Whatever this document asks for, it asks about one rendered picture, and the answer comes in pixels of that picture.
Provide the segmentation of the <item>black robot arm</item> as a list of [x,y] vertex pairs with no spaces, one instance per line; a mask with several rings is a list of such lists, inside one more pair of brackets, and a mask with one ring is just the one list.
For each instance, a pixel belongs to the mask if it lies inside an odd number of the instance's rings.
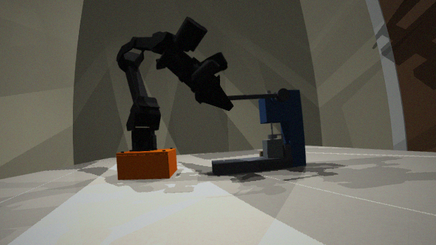
[[[129,151],[157,150],[155,131],[159,130],[161,113],[156,98],[148,97],[140,73],[139,66],[144,60],[144,51],[148,50],[162,55],[160,59],[156,59],[156,70],[167,67],[175,74],[181,62],[190,57],[186,52],[194,51],[206,33],[205,27],[194,19],[186,17],[176,35],[159,31],[152,34],[152,37],[132,37],[130,42],[122,45],[116,61],[119,68],[126,74],[134,103],[126,124],[127,131],[131,131],[132,150]],[[133,48],[142,52],[140,54],[129,52]],[[208,57],[206,60],[214,60],[220,65],[219,71],[214,71],[213,74],[228,68],[228,62],[221,52]],[[197,60],[197,64],[201,66],[206,60],[202,62]]]

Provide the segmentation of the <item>blue arbor press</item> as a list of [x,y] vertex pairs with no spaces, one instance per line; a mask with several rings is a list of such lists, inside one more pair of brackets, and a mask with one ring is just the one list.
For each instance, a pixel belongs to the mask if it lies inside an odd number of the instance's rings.
[[[230,100],[260,99],[260,124],[270,123],[269,139],[281,135],[282,157],[249,157],[212,161],[214,176],[265,172],[274,169],[306,166],[305,135],[302,121],[302,105],[299,90],[282,88],[275,93],[266,91],[261,95],[230,95]],[[281,134],[273,135],[272,123],[280,123]]]

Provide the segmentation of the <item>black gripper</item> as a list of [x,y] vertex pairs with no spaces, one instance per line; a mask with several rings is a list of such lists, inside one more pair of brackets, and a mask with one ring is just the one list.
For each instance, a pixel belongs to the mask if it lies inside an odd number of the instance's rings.
[[177,67],[175,75],[191,88],[199,104],[207,103],[230,111],[234,105],[220,86],[220,75],[216,77],[213,74],[219,68],[220,65],[214,60],[206,60],[199,66],[195,57],[189,57]]

